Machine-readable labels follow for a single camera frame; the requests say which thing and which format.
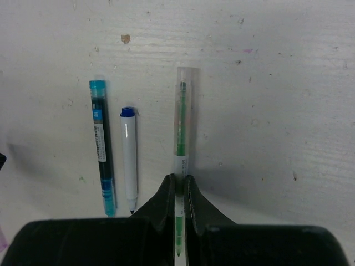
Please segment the thin green fineliner pen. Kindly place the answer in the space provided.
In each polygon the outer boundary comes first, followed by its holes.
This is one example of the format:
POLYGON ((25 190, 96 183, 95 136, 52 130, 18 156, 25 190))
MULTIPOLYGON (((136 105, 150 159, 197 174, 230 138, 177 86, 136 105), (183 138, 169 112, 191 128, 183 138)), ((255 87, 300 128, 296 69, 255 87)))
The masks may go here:
POLYGON ((175 87, 174 115, 174 163, 173 174, 176 177, 175 194, 175 252, 180 256, 184 252, 184 179, 189 168, 190 117, 193 88, 198 74, 197 68, 178 67, 175 87))

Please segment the white blue marker pen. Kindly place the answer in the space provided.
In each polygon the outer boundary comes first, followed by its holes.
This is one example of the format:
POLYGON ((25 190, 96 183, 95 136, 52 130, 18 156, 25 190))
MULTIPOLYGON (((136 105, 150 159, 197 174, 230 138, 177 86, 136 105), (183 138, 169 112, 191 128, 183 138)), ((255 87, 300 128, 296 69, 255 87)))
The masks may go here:
POLYGON ((138 201, 138 176, 136 155, 136 116, 132 106, 121 109, 121 136, 123 149, 123 165, 125 177, 125 193, 129 211, 136 211, 138 201))

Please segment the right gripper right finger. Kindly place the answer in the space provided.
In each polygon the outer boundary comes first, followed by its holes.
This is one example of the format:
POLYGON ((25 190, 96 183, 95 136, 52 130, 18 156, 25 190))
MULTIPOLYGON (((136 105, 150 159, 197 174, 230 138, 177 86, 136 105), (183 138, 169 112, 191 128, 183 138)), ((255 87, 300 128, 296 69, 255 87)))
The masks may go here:
POLYGON ((237 224, 200 192, 185 190, 188 265, 348 265, 335 236, 319 226, 237 224))

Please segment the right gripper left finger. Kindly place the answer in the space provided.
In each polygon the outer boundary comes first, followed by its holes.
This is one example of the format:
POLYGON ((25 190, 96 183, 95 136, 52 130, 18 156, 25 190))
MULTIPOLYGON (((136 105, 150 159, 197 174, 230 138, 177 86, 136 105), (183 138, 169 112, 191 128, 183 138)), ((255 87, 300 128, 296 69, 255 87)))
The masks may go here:
POLYGON ((126 218, 27 223, 2 265, 174 265, 175 176, 126 218))

